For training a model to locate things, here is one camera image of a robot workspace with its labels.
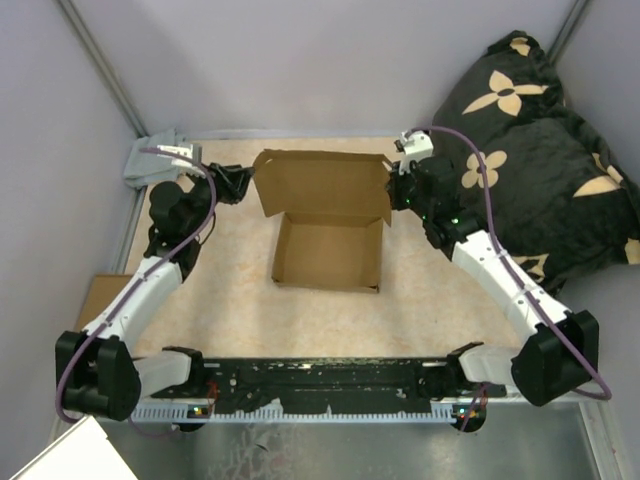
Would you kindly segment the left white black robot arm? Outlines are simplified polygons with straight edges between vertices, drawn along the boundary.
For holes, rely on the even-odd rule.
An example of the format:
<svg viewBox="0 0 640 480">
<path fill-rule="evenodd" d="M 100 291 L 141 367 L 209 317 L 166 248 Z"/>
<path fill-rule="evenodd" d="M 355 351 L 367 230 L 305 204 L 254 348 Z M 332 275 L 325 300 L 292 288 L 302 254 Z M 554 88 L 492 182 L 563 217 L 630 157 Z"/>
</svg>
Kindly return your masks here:
<svg viewBox="0 0 640 480">
<path fill-rule="evenodd" d="M 187 165 L 192 182 L 184 190 L 163 181 L 149 193 L 149 244 L 123 290 L 80 331 L 66 331 L 55 344 L 58 416 L 77 414 L 128 419 L 140 400 L 176 388 L 194 397 L 207 385 L 200 352 L 165 347 L 134 358 L 132 351 L 156 312 L 189 277 L 199 257 L 201 233 L 216 221 L 218 204 L 234 205 L 247 193 L 254 168 Z"/>
</svg>

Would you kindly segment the brown cardboard box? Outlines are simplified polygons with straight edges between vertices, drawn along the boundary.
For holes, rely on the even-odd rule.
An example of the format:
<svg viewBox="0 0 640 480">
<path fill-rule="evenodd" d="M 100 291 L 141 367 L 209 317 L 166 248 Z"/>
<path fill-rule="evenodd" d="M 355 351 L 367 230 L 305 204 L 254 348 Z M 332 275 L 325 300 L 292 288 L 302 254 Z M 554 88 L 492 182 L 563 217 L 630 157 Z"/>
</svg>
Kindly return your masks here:
<svg viewBox="0 0 640 480">
<path fill-rule="evenodd" d="M 263 212 L 281 218 L 276 285 L 378 292 L 391 222 L 389 165 L 371 153 L 265 149 L 255 158 Z"/>
</svg>

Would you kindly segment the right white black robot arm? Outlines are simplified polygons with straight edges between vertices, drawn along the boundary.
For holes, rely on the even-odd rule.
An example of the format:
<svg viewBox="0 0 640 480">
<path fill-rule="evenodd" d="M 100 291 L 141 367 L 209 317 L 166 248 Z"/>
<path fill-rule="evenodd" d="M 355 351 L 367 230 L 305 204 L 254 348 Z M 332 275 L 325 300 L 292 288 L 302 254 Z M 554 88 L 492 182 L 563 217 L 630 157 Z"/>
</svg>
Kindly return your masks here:
<svg viewBox="0 0 640 480">
<path fill-rule="evenodd" d="M 422 221 L 429 243 L 469 274 L 499 306 L 521 345 L 472 344 L 460 349 L 445 375 L 448 389 L 471 394 L 481 383 L 516 388 L 543 406 L 592 380 L 598 367 L 599 324 L 542 289 L 500 246 L 483 219 L 464 209 L 444 157 L 392 163 L 387 192 L 397 211 Z"/>
</svg>

